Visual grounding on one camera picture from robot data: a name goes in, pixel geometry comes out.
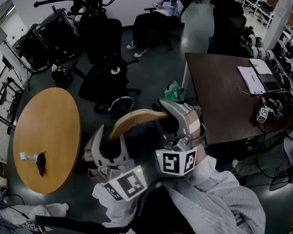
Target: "wooden table top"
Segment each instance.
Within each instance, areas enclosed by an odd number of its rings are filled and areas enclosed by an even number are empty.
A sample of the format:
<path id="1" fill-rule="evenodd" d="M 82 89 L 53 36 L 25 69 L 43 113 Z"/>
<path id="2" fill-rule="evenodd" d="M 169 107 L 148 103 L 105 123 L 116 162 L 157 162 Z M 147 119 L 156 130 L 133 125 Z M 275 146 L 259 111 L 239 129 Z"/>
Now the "wooden table top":
<path id="1" fill-rule="evenodd" d="M 248 58 L 186 53 L 189 70 L 202 109 L 202 121 L 206 126 L 208 145 L 230 142 L 262 135 L 256 115 L 260 109 L 260 99 L 242 95 L 238 87 L 249 92 L 237 67 L 252 67 Z M 275 70 L 270 69 L 276 80 L 280 79 Z M 293 126 L 293 108 L 285 93 L 270 94 L 283 105 L 284 119 L 266 123 L 270 133 Z"/>
<path id="2" fill-rule="evenodd" d="M 24 108 L 16 125 L 13 155 L 16 169 L 31 190 L 48 194 L 59 189 L 72 172 L 79 152 L 81 126 L 77 105 L 64 89 L 43 90 Z M 37 164 L 21 161 L 45 152 L 45 174 Z"/>

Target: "dark brown desk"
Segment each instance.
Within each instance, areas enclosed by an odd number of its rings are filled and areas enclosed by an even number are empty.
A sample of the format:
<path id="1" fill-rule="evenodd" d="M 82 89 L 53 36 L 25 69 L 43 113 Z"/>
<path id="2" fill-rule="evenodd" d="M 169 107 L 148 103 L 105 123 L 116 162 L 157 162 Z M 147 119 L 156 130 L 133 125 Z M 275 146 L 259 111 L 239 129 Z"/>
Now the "dark brown desk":
<path id="1" fill-rule="evenodd" d="M 187 64 L 182 87 L 186 90 L 191 74 L 194 89 L 206 126 L 208 145 L 246 139 L 262 135 L 256 115 L 260 109 L 257 96 L 242 95 L 238 87 L 249 92 L 238 66 L 252 67 L 248 58 L 186 53 Z M 280 82 L 275 70 L 270 67 Z M 285 93 L 270 95 L 283 105 L 284 119 L 266 123 L 266 133 L 282 131 L 293 126 L 293 108 Z"/>

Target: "white sneaker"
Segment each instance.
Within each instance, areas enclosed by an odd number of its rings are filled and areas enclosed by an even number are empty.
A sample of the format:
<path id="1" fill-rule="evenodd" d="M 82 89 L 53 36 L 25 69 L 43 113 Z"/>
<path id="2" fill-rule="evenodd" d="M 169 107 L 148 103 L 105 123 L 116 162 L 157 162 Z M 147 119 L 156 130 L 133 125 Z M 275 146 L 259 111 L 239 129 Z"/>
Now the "white sneaker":
<path id="1" fill-rule="evenodd" d="M 145 50 L 137 50 L 137 52 L 133 56 L 135 58 L 140 58 L 146 51 L 147 51 L 147 49 L 145 49 Z"/>
<path id="2" fill-rule="evenodd" d="M 237 164 L 238 164 L 239 162 L 240 162 L 239 160 L 234 159 L 234 160 L 232 161 L 232 167 L 235 169 L 236 166 L 237 166 Z"/>
<path id="3" fill-rule="evenodd" d="M 130 44 L 127 45 L 127 49 L 133 49 L 137 44 L 132 40 Z"/>

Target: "laptop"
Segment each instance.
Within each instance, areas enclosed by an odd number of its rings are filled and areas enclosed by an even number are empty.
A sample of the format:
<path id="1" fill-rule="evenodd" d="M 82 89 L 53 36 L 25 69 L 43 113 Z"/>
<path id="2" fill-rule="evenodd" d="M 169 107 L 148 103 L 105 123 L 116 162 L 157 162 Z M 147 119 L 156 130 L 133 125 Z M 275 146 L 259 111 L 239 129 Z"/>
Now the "laptop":
<path id="1" fill-rule="evenodd" d="M 279 83 L 274 78 L 273 75 L 258 75 L 258 78 L 264 85 L 267 93 L 279 92 L 282 91 Z"/>

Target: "green plastic bag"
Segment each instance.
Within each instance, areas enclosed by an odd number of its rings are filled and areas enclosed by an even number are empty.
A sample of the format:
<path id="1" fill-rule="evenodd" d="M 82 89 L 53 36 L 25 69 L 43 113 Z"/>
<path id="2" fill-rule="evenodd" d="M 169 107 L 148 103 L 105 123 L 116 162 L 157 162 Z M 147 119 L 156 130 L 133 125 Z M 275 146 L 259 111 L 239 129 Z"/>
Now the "green plastic bag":
<path id="1" fill-rule="evenodd" d="M 164 99 L 173 101 L 173 102 L 179 102 L 181 100 L 181 94 L 183 93 L 184 89 L 180 88 L 178 83 L 174 80 L 172 83 L 170 83 L 165 90 L 165 96 Z"/>

